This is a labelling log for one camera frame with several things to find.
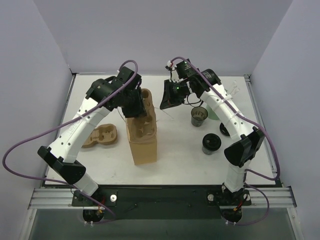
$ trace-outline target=black motor joint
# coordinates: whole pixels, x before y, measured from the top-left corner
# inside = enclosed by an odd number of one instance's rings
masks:
[[[204,93],[209,91],[210,87],[203,80],[195,69],[193,69],[186,61],[181,61],[176,65],[176,72],[178,78],[182,81],[172,82],[169,79],[164,81],[163,97],[160,105],[160,109],[168,109],[176,107],[185,102],[185,98],[191,93],[195,93],[198,98]],[[211,69],[207,69],[201,72],[202,75],[208,80],[211,85],[221,84],[221,80]]]
[[[134,75],[134,71],[122,67],[117,76],[111,76],[106,79],[98,79],[94,81],[90,89],[86,93],[86,98],[92,98],[97,103],[102,102],[114,91],[121,88]],[[116,96],[107,101],[103,106],[109,111],[118,107],[122,108],[125,118],[137,118],[146,115],[146,109],[143,104],[143,97],[140,88],[142,78],[136,74],[132,82],[130,82]]]

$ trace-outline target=dark cup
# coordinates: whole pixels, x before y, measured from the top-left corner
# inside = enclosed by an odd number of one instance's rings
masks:
[[[202,106],[194,107],[191,110],[191,123],[195,127],[200,127],[207,117],[208,111]]]
[[[214,133],[205,135],[202,139],[202,151],[211,155],[221,147],[221,139]]]

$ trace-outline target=metal frame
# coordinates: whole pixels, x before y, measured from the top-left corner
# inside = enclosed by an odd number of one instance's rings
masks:
[[[180,188],[189,188],[189,186],[180,186]],[[126,189],[143,189],[150,190],[156,189],[155,187],[126,187]],[[247,188],[250,193],[252,205],[243,206],[243,208],[266,208],[267,203],[265,198],[256,190]],[[260,187],[270,202],[271,208],[294,208],[296,202],[294,195],[290,187]],[[72,206],[73,194],[70,188],[36,188],[33,191],[29,209],[85,209],[85,210],[97,210],[97,206]],[[221,208],[232,208],[232,206],[224,206]]]
[[[253,105],[253,110],[254,110],[255,117],[256,117],[258,123],[262,127],[265,127],[264,121],[262,120],[262,117],[261,117],[261,114],[260,114],[256,99],[255,99],[255,95],[254,95],[254,92],[253,92],[253,89],[252,89],[252,86],[251,86],[250,79],[246,78],[245,80],[246,80],[246,87],[247,87],[247,89],[249,91],[249,96],[250,96],[250,99],[251,99],[251,102],[252,102],[252,105]],[[267,144],[265,141],[264,141],[263,144],[264,144],[265,149],[266,149],[266,154],[267,154],[268,159],[269,159],[269,163],[270,163],[270,166],[271,166],[271,169],[272,169],[272,173],[275,176],[277,174],[277,167],[276,167],[276,162],[275,162],[274,156],[272,154],[272,151],[271,151],[271,148],[270,148],[269,144]]]
[[[24,224],[22,226],[22,230],[20,232],[19,240],[29,239],[33,224],[35,222],[36,214],[37,214],[37,209],[35,208],[28,209]]]

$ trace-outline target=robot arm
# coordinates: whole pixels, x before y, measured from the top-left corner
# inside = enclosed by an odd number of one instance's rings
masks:
[[[124,90],[103,106],[86,116],[82,115],[119,89],[133,74],[134,71],[124,66],[118,76],[94,81],[73,117],[75,119],[81,116],[81,119],[69,125],[68,129],[48,147],[41,146],[38,150],[38,155],[68,184],[74,185],[89,196],[92,196],[99,186],[86,173],[86,168],[77,161],[78,152],[99,122],[113,109],[121,107],[126,118],[135,118],[146,114],[140,88],[141,76],[137,74]]]
[[[231,100],[231,95],[225,91],[221,80],[214,71],[207,69],[201,73],[224,96],[223,100],[209,88],[202,77],[187,62],[182,61],[176,66],[169,64],[167,69],[171,71],[171,75],[173,75],[172,71],[176,71],[175,74],[181,81],[177,82],[176,79],[175,81],[171,81],[171,79],[164,81],[164,93],[160,109],[179,106],[192,93],[195,93],[199,99],[207,103],[222,121],[234,141],[231,146],[224,150],[229,166],[222,188],[226,188],[231,195],[242,191],[246,180],[246,169],[255,157],[265,136],[260,129],[237,116],[241,112]],[[237,111],[236,113],[225,103],[226,100]]]

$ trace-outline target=gray wall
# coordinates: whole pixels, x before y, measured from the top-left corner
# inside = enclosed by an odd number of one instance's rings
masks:
[[[32,0],[0,3],[0,155],[27,137],[59,122],[72,79],[66,62]],[[54,134],[20,146],[8,165],[42,176],[40,145]],[[18,239],[34,187],[0,167],[0,238]]]
[[[175,56],[222,76],[252,73],[292,0],[34,0],[73,72],[127,59],[166,73]]]
[[[252,74],[307,240],[320,236],[319,9],[318,0],[294,0]]]

